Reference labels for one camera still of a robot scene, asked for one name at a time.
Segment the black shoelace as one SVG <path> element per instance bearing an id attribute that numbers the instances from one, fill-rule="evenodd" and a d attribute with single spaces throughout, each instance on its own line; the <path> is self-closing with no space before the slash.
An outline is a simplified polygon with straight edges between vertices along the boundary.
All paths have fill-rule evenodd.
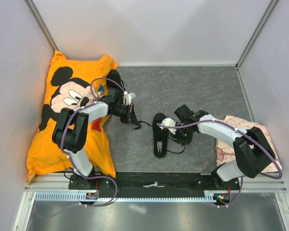
<path id="1" fill-rule="evenodd" d="M 183 145 L 183 149 L 179 152 L 174 152 L 174 151 L 168 150 L 168 140 L 174 141 L 177 144 L 179 144 L 179 142 L 169 136 L 168 130 L 160 129 L 156 123 L 151 125 L 148 122 L 140 120 L 140 121 L 138 121 L 138 124 L 139 124 L 138 127 L 135 128 L 134 130 L 140 129 L 142 123 L 146 124 L 152 128 L 152 131 L 153 131 L 153 153 L 154 153 L 154 156 L 156 158 L 164 158 L 166 156 L 167 152 L 169 152 L 171 154 L 182 154 L 185 151 L 184 145 Z"/>

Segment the black canvas sneaker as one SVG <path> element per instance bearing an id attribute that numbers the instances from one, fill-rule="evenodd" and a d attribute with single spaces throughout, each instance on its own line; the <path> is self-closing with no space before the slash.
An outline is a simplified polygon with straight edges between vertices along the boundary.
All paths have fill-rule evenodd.
<path id="1" fill-rule="evenodd" d="M 158 126 L 158 123 L 160 124 L 165 118 L 166 116 L 163 113 L 157 113 L 152 121 L 154 145 L 153 153 L 156 158 L 164 158 L 167 154 L 169 131 L 167 129 L 161 129 Z"/>

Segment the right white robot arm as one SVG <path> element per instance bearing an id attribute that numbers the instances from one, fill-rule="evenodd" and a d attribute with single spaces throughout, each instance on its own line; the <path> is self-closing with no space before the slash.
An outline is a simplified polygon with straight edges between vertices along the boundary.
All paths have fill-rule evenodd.
<path id="1" fill-rule="evenodd" d="M 271 163 L 276 163 L 274 151 L 264 133 L 257 127 L 234 127 L 203 110 L 193 112 L 185 104 L 174 113 L 180 121 L 165 118 L 160 128 L 168 129 L 182 145 L 189 144 L 193 134 L 197 132 L 223 141 L 234 149 L 235 159 L 212 172 L 211 184 L 215 189 L 223 189 L 230 180 L 238 177 L 254 178 Z"/>

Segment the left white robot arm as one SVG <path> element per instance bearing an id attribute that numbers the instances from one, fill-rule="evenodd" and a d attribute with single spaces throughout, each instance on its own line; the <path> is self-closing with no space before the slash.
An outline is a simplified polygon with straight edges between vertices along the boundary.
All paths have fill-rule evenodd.
<path id="1" fill-rule="evenodd" d="M 84 148 L 89 123 L 104 116 L 114 115 L 120 118 L 121 123 L 133 124 L 136 129 L 140 129 L 141 125 L 132 103 L 134 98 L 135 93 L 110 88 L 108 94 L 97 102 L 74 110 L 61 110 L 52 141 L 67 155 L 74 172 L 80 176 L 80 185 L 85 189 L 92 189 L 97 179 Z"/>

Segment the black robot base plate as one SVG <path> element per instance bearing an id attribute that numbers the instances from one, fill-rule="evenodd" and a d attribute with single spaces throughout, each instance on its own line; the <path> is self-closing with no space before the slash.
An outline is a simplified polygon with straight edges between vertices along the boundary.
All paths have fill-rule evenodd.
<path id="1" fill-rule="evenodd" d="M 231 191 L 239 190 L 237 178 L 222 181 L 210 173 L 167 173 L 167 172 L 119 172 L 114 181 L 105 178 L 96 180 L 84 179 L 76 174 L 71 175 L 68 188 L 70 190 L 110 191 L 118 187 L 118 191 L 129 192 L 137 188 L 179 188 L 194 191 Z"/>

